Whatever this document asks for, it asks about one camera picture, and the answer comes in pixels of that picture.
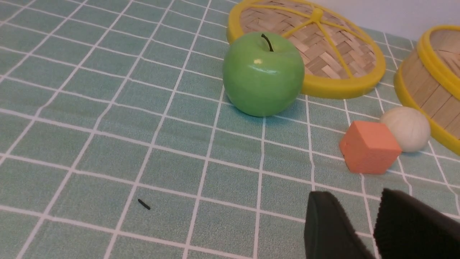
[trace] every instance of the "apple stem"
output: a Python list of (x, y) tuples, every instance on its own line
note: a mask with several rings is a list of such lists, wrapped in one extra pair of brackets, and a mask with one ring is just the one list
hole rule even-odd
[(271, 43), (268, 40), (267, 36), (265, 36), (265, 34), (262, 33), (262, 38), (264, 38), (268, 42), (268, 46), (270, 47), (270, 51), (273, 52), (273, 48), (271, 47)]

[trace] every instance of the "bamboo steamer lid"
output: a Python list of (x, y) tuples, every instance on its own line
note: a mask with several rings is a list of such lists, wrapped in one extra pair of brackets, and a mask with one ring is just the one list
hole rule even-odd
[(370, 92), (385, 73), (375, 42), (350, 21), (303, 0), (244, 0), (229, 14), (231, 44), (245, 33), (269, 31), (290, 40), (305, 65), (302, 93), (331, 99)]

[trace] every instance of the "white wall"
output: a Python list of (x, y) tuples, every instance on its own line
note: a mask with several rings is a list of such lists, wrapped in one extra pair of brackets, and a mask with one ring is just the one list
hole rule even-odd
[(440, 24), (460, 25), (460, 0), (312, 0), (354, 24), (412, 40)]

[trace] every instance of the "bamboo steamer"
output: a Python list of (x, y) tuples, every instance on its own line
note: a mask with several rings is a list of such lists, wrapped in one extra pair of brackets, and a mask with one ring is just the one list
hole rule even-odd
[(304, 60), (302, 93), (349, 99), (370, 92), (385, 73), (385, 58), (362, 29), (303, 0), (244, 0), (229, 14), (231, 44), (245, 33), (269, 31), (290, 40)]
[(404, 106), (421, 111), (431, 135), (460, 155), (460, 26), (425, 32), (394, 78)]

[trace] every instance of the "green apple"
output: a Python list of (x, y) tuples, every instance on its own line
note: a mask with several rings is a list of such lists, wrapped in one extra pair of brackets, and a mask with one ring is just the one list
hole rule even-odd
[(272, 116), (291, 106), (305, 77), (297, 48), (282, 36), (251, 32), (235, 40), (225, 55), (225, 92), (240, 111)]

